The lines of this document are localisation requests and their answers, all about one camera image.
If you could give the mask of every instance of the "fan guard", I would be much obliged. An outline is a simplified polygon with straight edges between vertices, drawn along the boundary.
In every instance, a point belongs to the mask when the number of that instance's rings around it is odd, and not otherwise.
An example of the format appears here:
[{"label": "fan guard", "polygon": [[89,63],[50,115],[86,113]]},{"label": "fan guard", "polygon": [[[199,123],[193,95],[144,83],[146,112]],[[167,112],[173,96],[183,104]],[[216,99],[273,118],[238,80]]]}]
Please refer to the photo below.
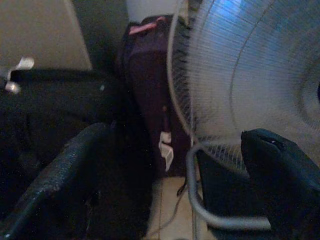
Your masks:
[{"label": "fan guard", "polygon": [[240,136],[256,128],[319,166],[320,2],[181,0],[177,9],[167,71],[185,131],[244,176]]}]

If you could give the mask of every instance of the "gray wall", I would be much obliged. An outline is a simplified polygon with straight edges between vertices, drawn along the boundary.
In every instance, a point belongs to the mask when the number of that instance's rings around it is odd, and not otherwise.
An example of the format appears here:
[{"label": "gray wall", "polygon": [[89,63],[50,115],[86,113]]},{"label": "gray wall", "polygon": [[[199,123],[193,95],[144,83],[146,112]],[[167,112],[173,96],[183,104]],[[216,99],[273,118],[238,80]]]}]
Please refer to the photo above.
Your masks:
[{"label": "gray wall", "polygon": [[22,56],[33,57],[36,68],[92,68],[69,0],[0,1],[0,65]]},{"label": "gray wall", "polygon": [[128,25],[126,0],[72,0],[94,69],[112,70]]}]

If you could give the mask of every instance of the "beige wall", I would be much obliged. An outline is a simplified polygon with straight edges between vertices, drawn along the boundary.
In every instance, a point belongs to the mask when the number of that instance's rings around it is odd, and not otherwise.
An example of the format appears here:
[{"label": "beige wall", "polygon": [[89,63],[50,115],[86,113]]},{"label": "beige wall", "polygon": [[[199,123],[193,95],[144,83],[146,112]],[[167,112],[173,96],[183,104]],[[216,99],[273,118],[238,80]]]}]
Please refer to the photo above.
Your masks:
[{"label": "beige wall", "polygon": [[70,0],[0,0],[0,65],[22,56],[35,68],[92,68]]}]

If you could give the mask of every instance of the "black bag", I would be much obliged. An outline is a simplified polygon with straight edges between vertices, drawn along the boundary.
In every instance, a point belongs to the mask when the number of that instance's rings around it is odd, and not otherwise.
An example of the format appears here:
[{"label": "black bag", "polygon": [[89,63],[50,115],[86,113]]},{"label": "black bag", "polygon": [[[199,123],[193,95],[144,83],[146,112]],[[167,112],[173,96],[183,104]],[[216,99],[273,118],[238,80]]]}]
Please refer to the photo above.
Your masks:
[{"label": "black bag", "polygon": [[[134,95],[149,133],[158,177],[184,176],[190,139],[171,102],[167,80],[167,48],[171,16],[148,17],[130,23],[116,60],[116,71]],[[171,142],[160,136],[171,132]],[[173,162],[166,173],[160,145],[173,148]]]}]

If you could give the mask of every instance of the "purple suitcase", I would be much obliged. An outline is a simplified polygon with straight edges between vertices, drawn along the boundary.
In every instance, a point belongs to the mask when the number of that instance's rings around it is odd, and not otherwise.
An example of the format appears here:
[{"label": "purple suitcase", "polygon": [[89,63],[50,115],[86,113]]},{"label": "purple suitcase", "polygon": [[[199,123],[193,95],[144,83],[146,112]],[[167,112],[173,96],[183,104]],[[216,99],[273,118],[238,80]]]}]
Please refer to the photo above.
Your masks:
[{"label": "purple suitcase", "polygon": [[[167,80],[167,48],[171,16],[148,17],[141,24],[130,23],[116,59],[116,72],[132,92],[152,144],[158,177],[185,176],[185,157],[190,139],[184,132],[171,102]],[[151,26],[130,34],[132,27]],[[171,132],[173,161],[166,172],[161,156],[161,132]]]}]

